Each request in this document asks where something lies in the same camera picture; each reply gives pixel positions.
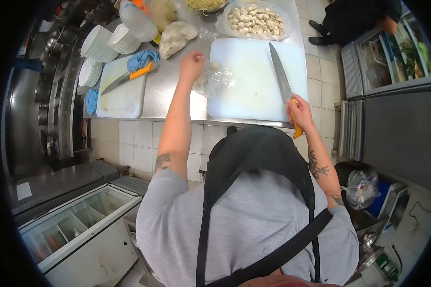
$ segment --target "chef's knife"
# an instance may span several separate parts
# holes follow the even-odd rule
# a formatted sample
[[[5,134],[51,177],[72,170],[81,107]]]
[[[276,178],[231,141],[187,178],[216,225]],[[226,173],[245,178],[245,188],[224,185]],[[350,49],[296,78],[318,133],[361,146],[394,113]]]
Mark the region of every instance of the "chef's knife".
[[[294,95],[292,94],[292,90],[290,89],[289,81],[287,80],[283,65],[281,64],[279,55],[276,52],[276,49],[273,47],[272,43],[270,43],[270,54],[272,56],[273,67],[276,73],[276,79],[278,80],[279,90],[281,91],[281,97],[283,98],[283,102],[286,104],[286,106],[288,106],[287,100],[292,100],[296,105],[297,102],[295,101]],[[303,131],[295,123],[294,116],[292,115],[292,111],[290,112],[290,116],[292,117],[292,121],[294,122],[294,128],[295,128],[294,139],[296,139],[303,134]]]
[[[114,89],[118,88],[122,84],[128,82],[129,80],[135,79],[137,77],[144,75],[145,73],[152,71],[153,68],[154,68],[153,67],[153,61],[150,61],[148,63],[148,65],[146,65],[142,69],[139,69],[136,72],[127,72],[123,76],[121,76],[121,77],[117,78],[115,81],[113,81],[113,83],[108,85],[108,87],[102,91],[101,95],[105,95],[105,94],[109,93],[110,91],[113,91]]]

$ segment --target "arm tattoo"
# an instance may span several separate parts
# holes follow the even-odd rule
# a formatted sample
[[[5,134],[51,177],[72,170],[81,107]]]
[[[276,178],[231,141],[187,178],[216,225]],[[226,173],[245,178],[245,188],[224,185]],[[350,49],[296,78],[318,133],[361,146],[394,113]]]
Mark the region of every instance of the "arm tattoo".
[[[343,206],[345,206],[345,204],[343,204],[343,199],[341,198],[341,196],[338,196],[338,195],[336,195],[336,194],[332,194],[332,195],[331,195],[331,197],[335,200],[335,202],[336,202],[338,205],[343,205]]]
[[[155,172],[158,170],[168,169],[170,167],[171,167],[171,158],[168,153],[164,153],[157,156],[157,161],[155,163]]]
[[[313,175],[315,179],[319,178],[319,174],[327,175],[329,172],[328,167],[319,168],[318,167],[318,160],[316,159],[316,156],[314,155],[314,150],[309,152],[309,168],[310,172]]]

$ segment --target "person in black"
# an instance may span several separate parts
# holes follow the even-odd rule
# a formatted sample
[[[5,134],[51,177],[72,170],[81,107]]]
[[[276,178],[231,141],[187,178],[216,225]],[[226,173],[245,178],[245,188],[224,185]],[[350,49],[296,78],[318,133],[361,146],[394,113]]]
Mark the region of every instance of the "person in black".
[[[322,24],[309,21],[310,26],[322,35],[308,38],[316,46],[345,46],[376,26],[394,34],[401,18],[402,6],[400,0],[335,0],[325,10]]]

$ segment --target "stack of plates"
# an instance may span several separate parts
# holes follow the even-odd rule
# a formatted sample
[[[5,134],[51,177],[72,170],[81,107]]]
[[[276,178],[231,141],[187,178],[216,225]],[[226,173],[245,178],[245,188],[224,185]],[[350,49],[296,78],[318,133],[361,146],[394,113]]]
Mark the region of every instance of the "stack of plates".
[[[115,29],[107,44],[118,53],[131,54],[139,49],[142,42],[132,35],[124,24],[120,24]]]
[[[78,83],[80,86],[92,87],[97,83],[102,72],[102,63],[91,58],[81,66],[80,76],[78,77]]]
[[[110,36],[112,33],[104,27],[100,25],[94,27],[81,47],[81,56],[103,63],[114,60],[118,56],[118,52],[107,45]]]

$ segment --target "cutting board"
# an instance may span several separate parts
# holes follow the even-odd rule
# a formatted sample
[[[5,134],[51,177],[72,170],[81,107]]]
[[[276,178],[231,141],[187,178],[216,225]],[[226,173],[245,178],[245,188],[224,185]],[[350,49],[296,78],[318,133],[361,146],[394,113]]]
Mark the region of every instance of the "cutting board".
[[[232,82],[226,87],[208,80],[207,112],[211,117],[289,121],[273,68],[270,42],[279,54],[292,92],[308,101],[303,46],[268,40],[217,39],[212,42],[210,60],[228,69]]]
[[[105,64],[97,99],[96,113],[99,118],[138,118],[141,115],[147,74],[130,80],[105,95],[100,95],[113,81],[128,72],[126,64],[131,57],[123,57]]]

